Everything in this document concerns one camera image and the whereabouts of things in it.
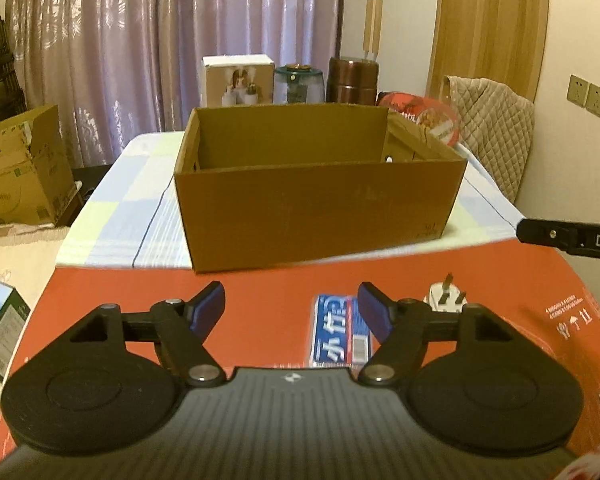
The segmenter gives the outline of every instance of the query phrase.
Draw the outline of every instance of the wood panel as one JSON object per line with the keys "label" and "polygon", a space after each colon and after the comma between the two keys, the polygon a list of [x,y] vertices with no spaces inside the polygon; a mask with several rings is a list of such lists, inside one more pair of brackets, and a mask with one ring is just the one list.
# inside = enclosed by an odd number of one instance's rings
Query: wood panel
{"label": "wood panel", "polygon": [[445,75],[485,77],[536,97],[549,0],[438,0],[427,95]]}

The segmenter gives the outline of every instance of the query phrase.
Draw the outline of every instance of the plaid tablecloth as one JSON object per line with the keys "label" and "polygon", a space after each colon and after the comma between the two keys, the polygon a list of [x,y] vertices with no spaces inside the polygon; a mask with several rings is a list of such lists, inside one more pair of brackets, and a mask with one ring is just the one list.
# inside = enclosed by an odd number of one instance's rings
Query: plaid tablecloth
{"label": "plaid tablecloth", "polygon": [[[58,253],[58,266],[191,268],[173,183],[182,136],[145,134],[129,143],[75,220]],[[336,259],[382,258],[514,238],[522,215],[479,170],[467,165],[439,240]]]}

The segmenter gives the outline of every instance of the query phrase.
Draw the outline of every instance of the curtain pattern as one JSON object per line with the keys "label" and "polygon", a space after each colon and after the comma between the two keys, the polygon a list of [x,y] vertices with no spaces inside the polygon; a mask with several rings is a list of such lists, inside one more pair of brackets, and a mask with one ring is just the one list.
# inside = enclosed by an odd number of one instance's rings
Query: curtain pattern
{"label": "curtain pattern", "polygon": [[27,105],[58,103],[73,167],[135,136],[183,129],[203,56],[269,55],[326,74],[338,0],[7,0]]}

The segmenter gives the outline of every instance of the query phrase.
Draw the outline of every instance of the gray ribbed surface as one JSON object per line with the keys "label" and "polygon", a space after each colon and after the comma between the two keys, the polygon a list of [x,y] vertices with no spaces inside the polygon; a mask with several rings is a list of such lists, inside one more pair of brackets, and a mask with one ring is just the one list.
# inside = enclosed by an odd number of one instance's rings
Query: gray ribbed surface
{"label": "gray ribbed surface", "polygon": [[391,391],[358,386],[347,370],[238,371],[194,390],[160,431],[96,458],[47,456],[22,447],[0,480],[342,479],[546,480],[564,450],[498,460],[461,452],[417,426]]}

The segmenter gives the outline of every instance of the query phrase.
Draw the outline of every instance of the red mat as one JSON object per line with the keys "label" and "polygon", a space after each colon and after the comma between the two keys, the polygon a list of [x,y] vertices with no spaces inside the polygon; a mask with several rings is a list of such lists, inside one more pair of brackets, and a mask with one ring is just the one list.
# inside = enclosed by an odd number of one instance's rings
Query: red mat
{"label": "red mat", "polygon": [[[356,294],[361,282],[370,281],[391,298],[421,299],[448,272],[467,291],[468,301],[507,319],[576,375],[586,408],[571,447],[582,454],[599,445],[600,307],[554,250],[515,240],[384,260],[214,275],[59,268],[30,318],[11,371],[101,303],[119,303],[124,312],[147,310],[167,298],[188,300],[211,280],[222,282],[227,304],[205,347],[223,367],[299,367],[308,354],[318,294]],[[558,331],[560,323],[567,325],[568,338]],[[128,348],[155,359],[150,344]],[[432,345],[427,360],[452,348]],[[0,417],[0,459],[13,446]]]}

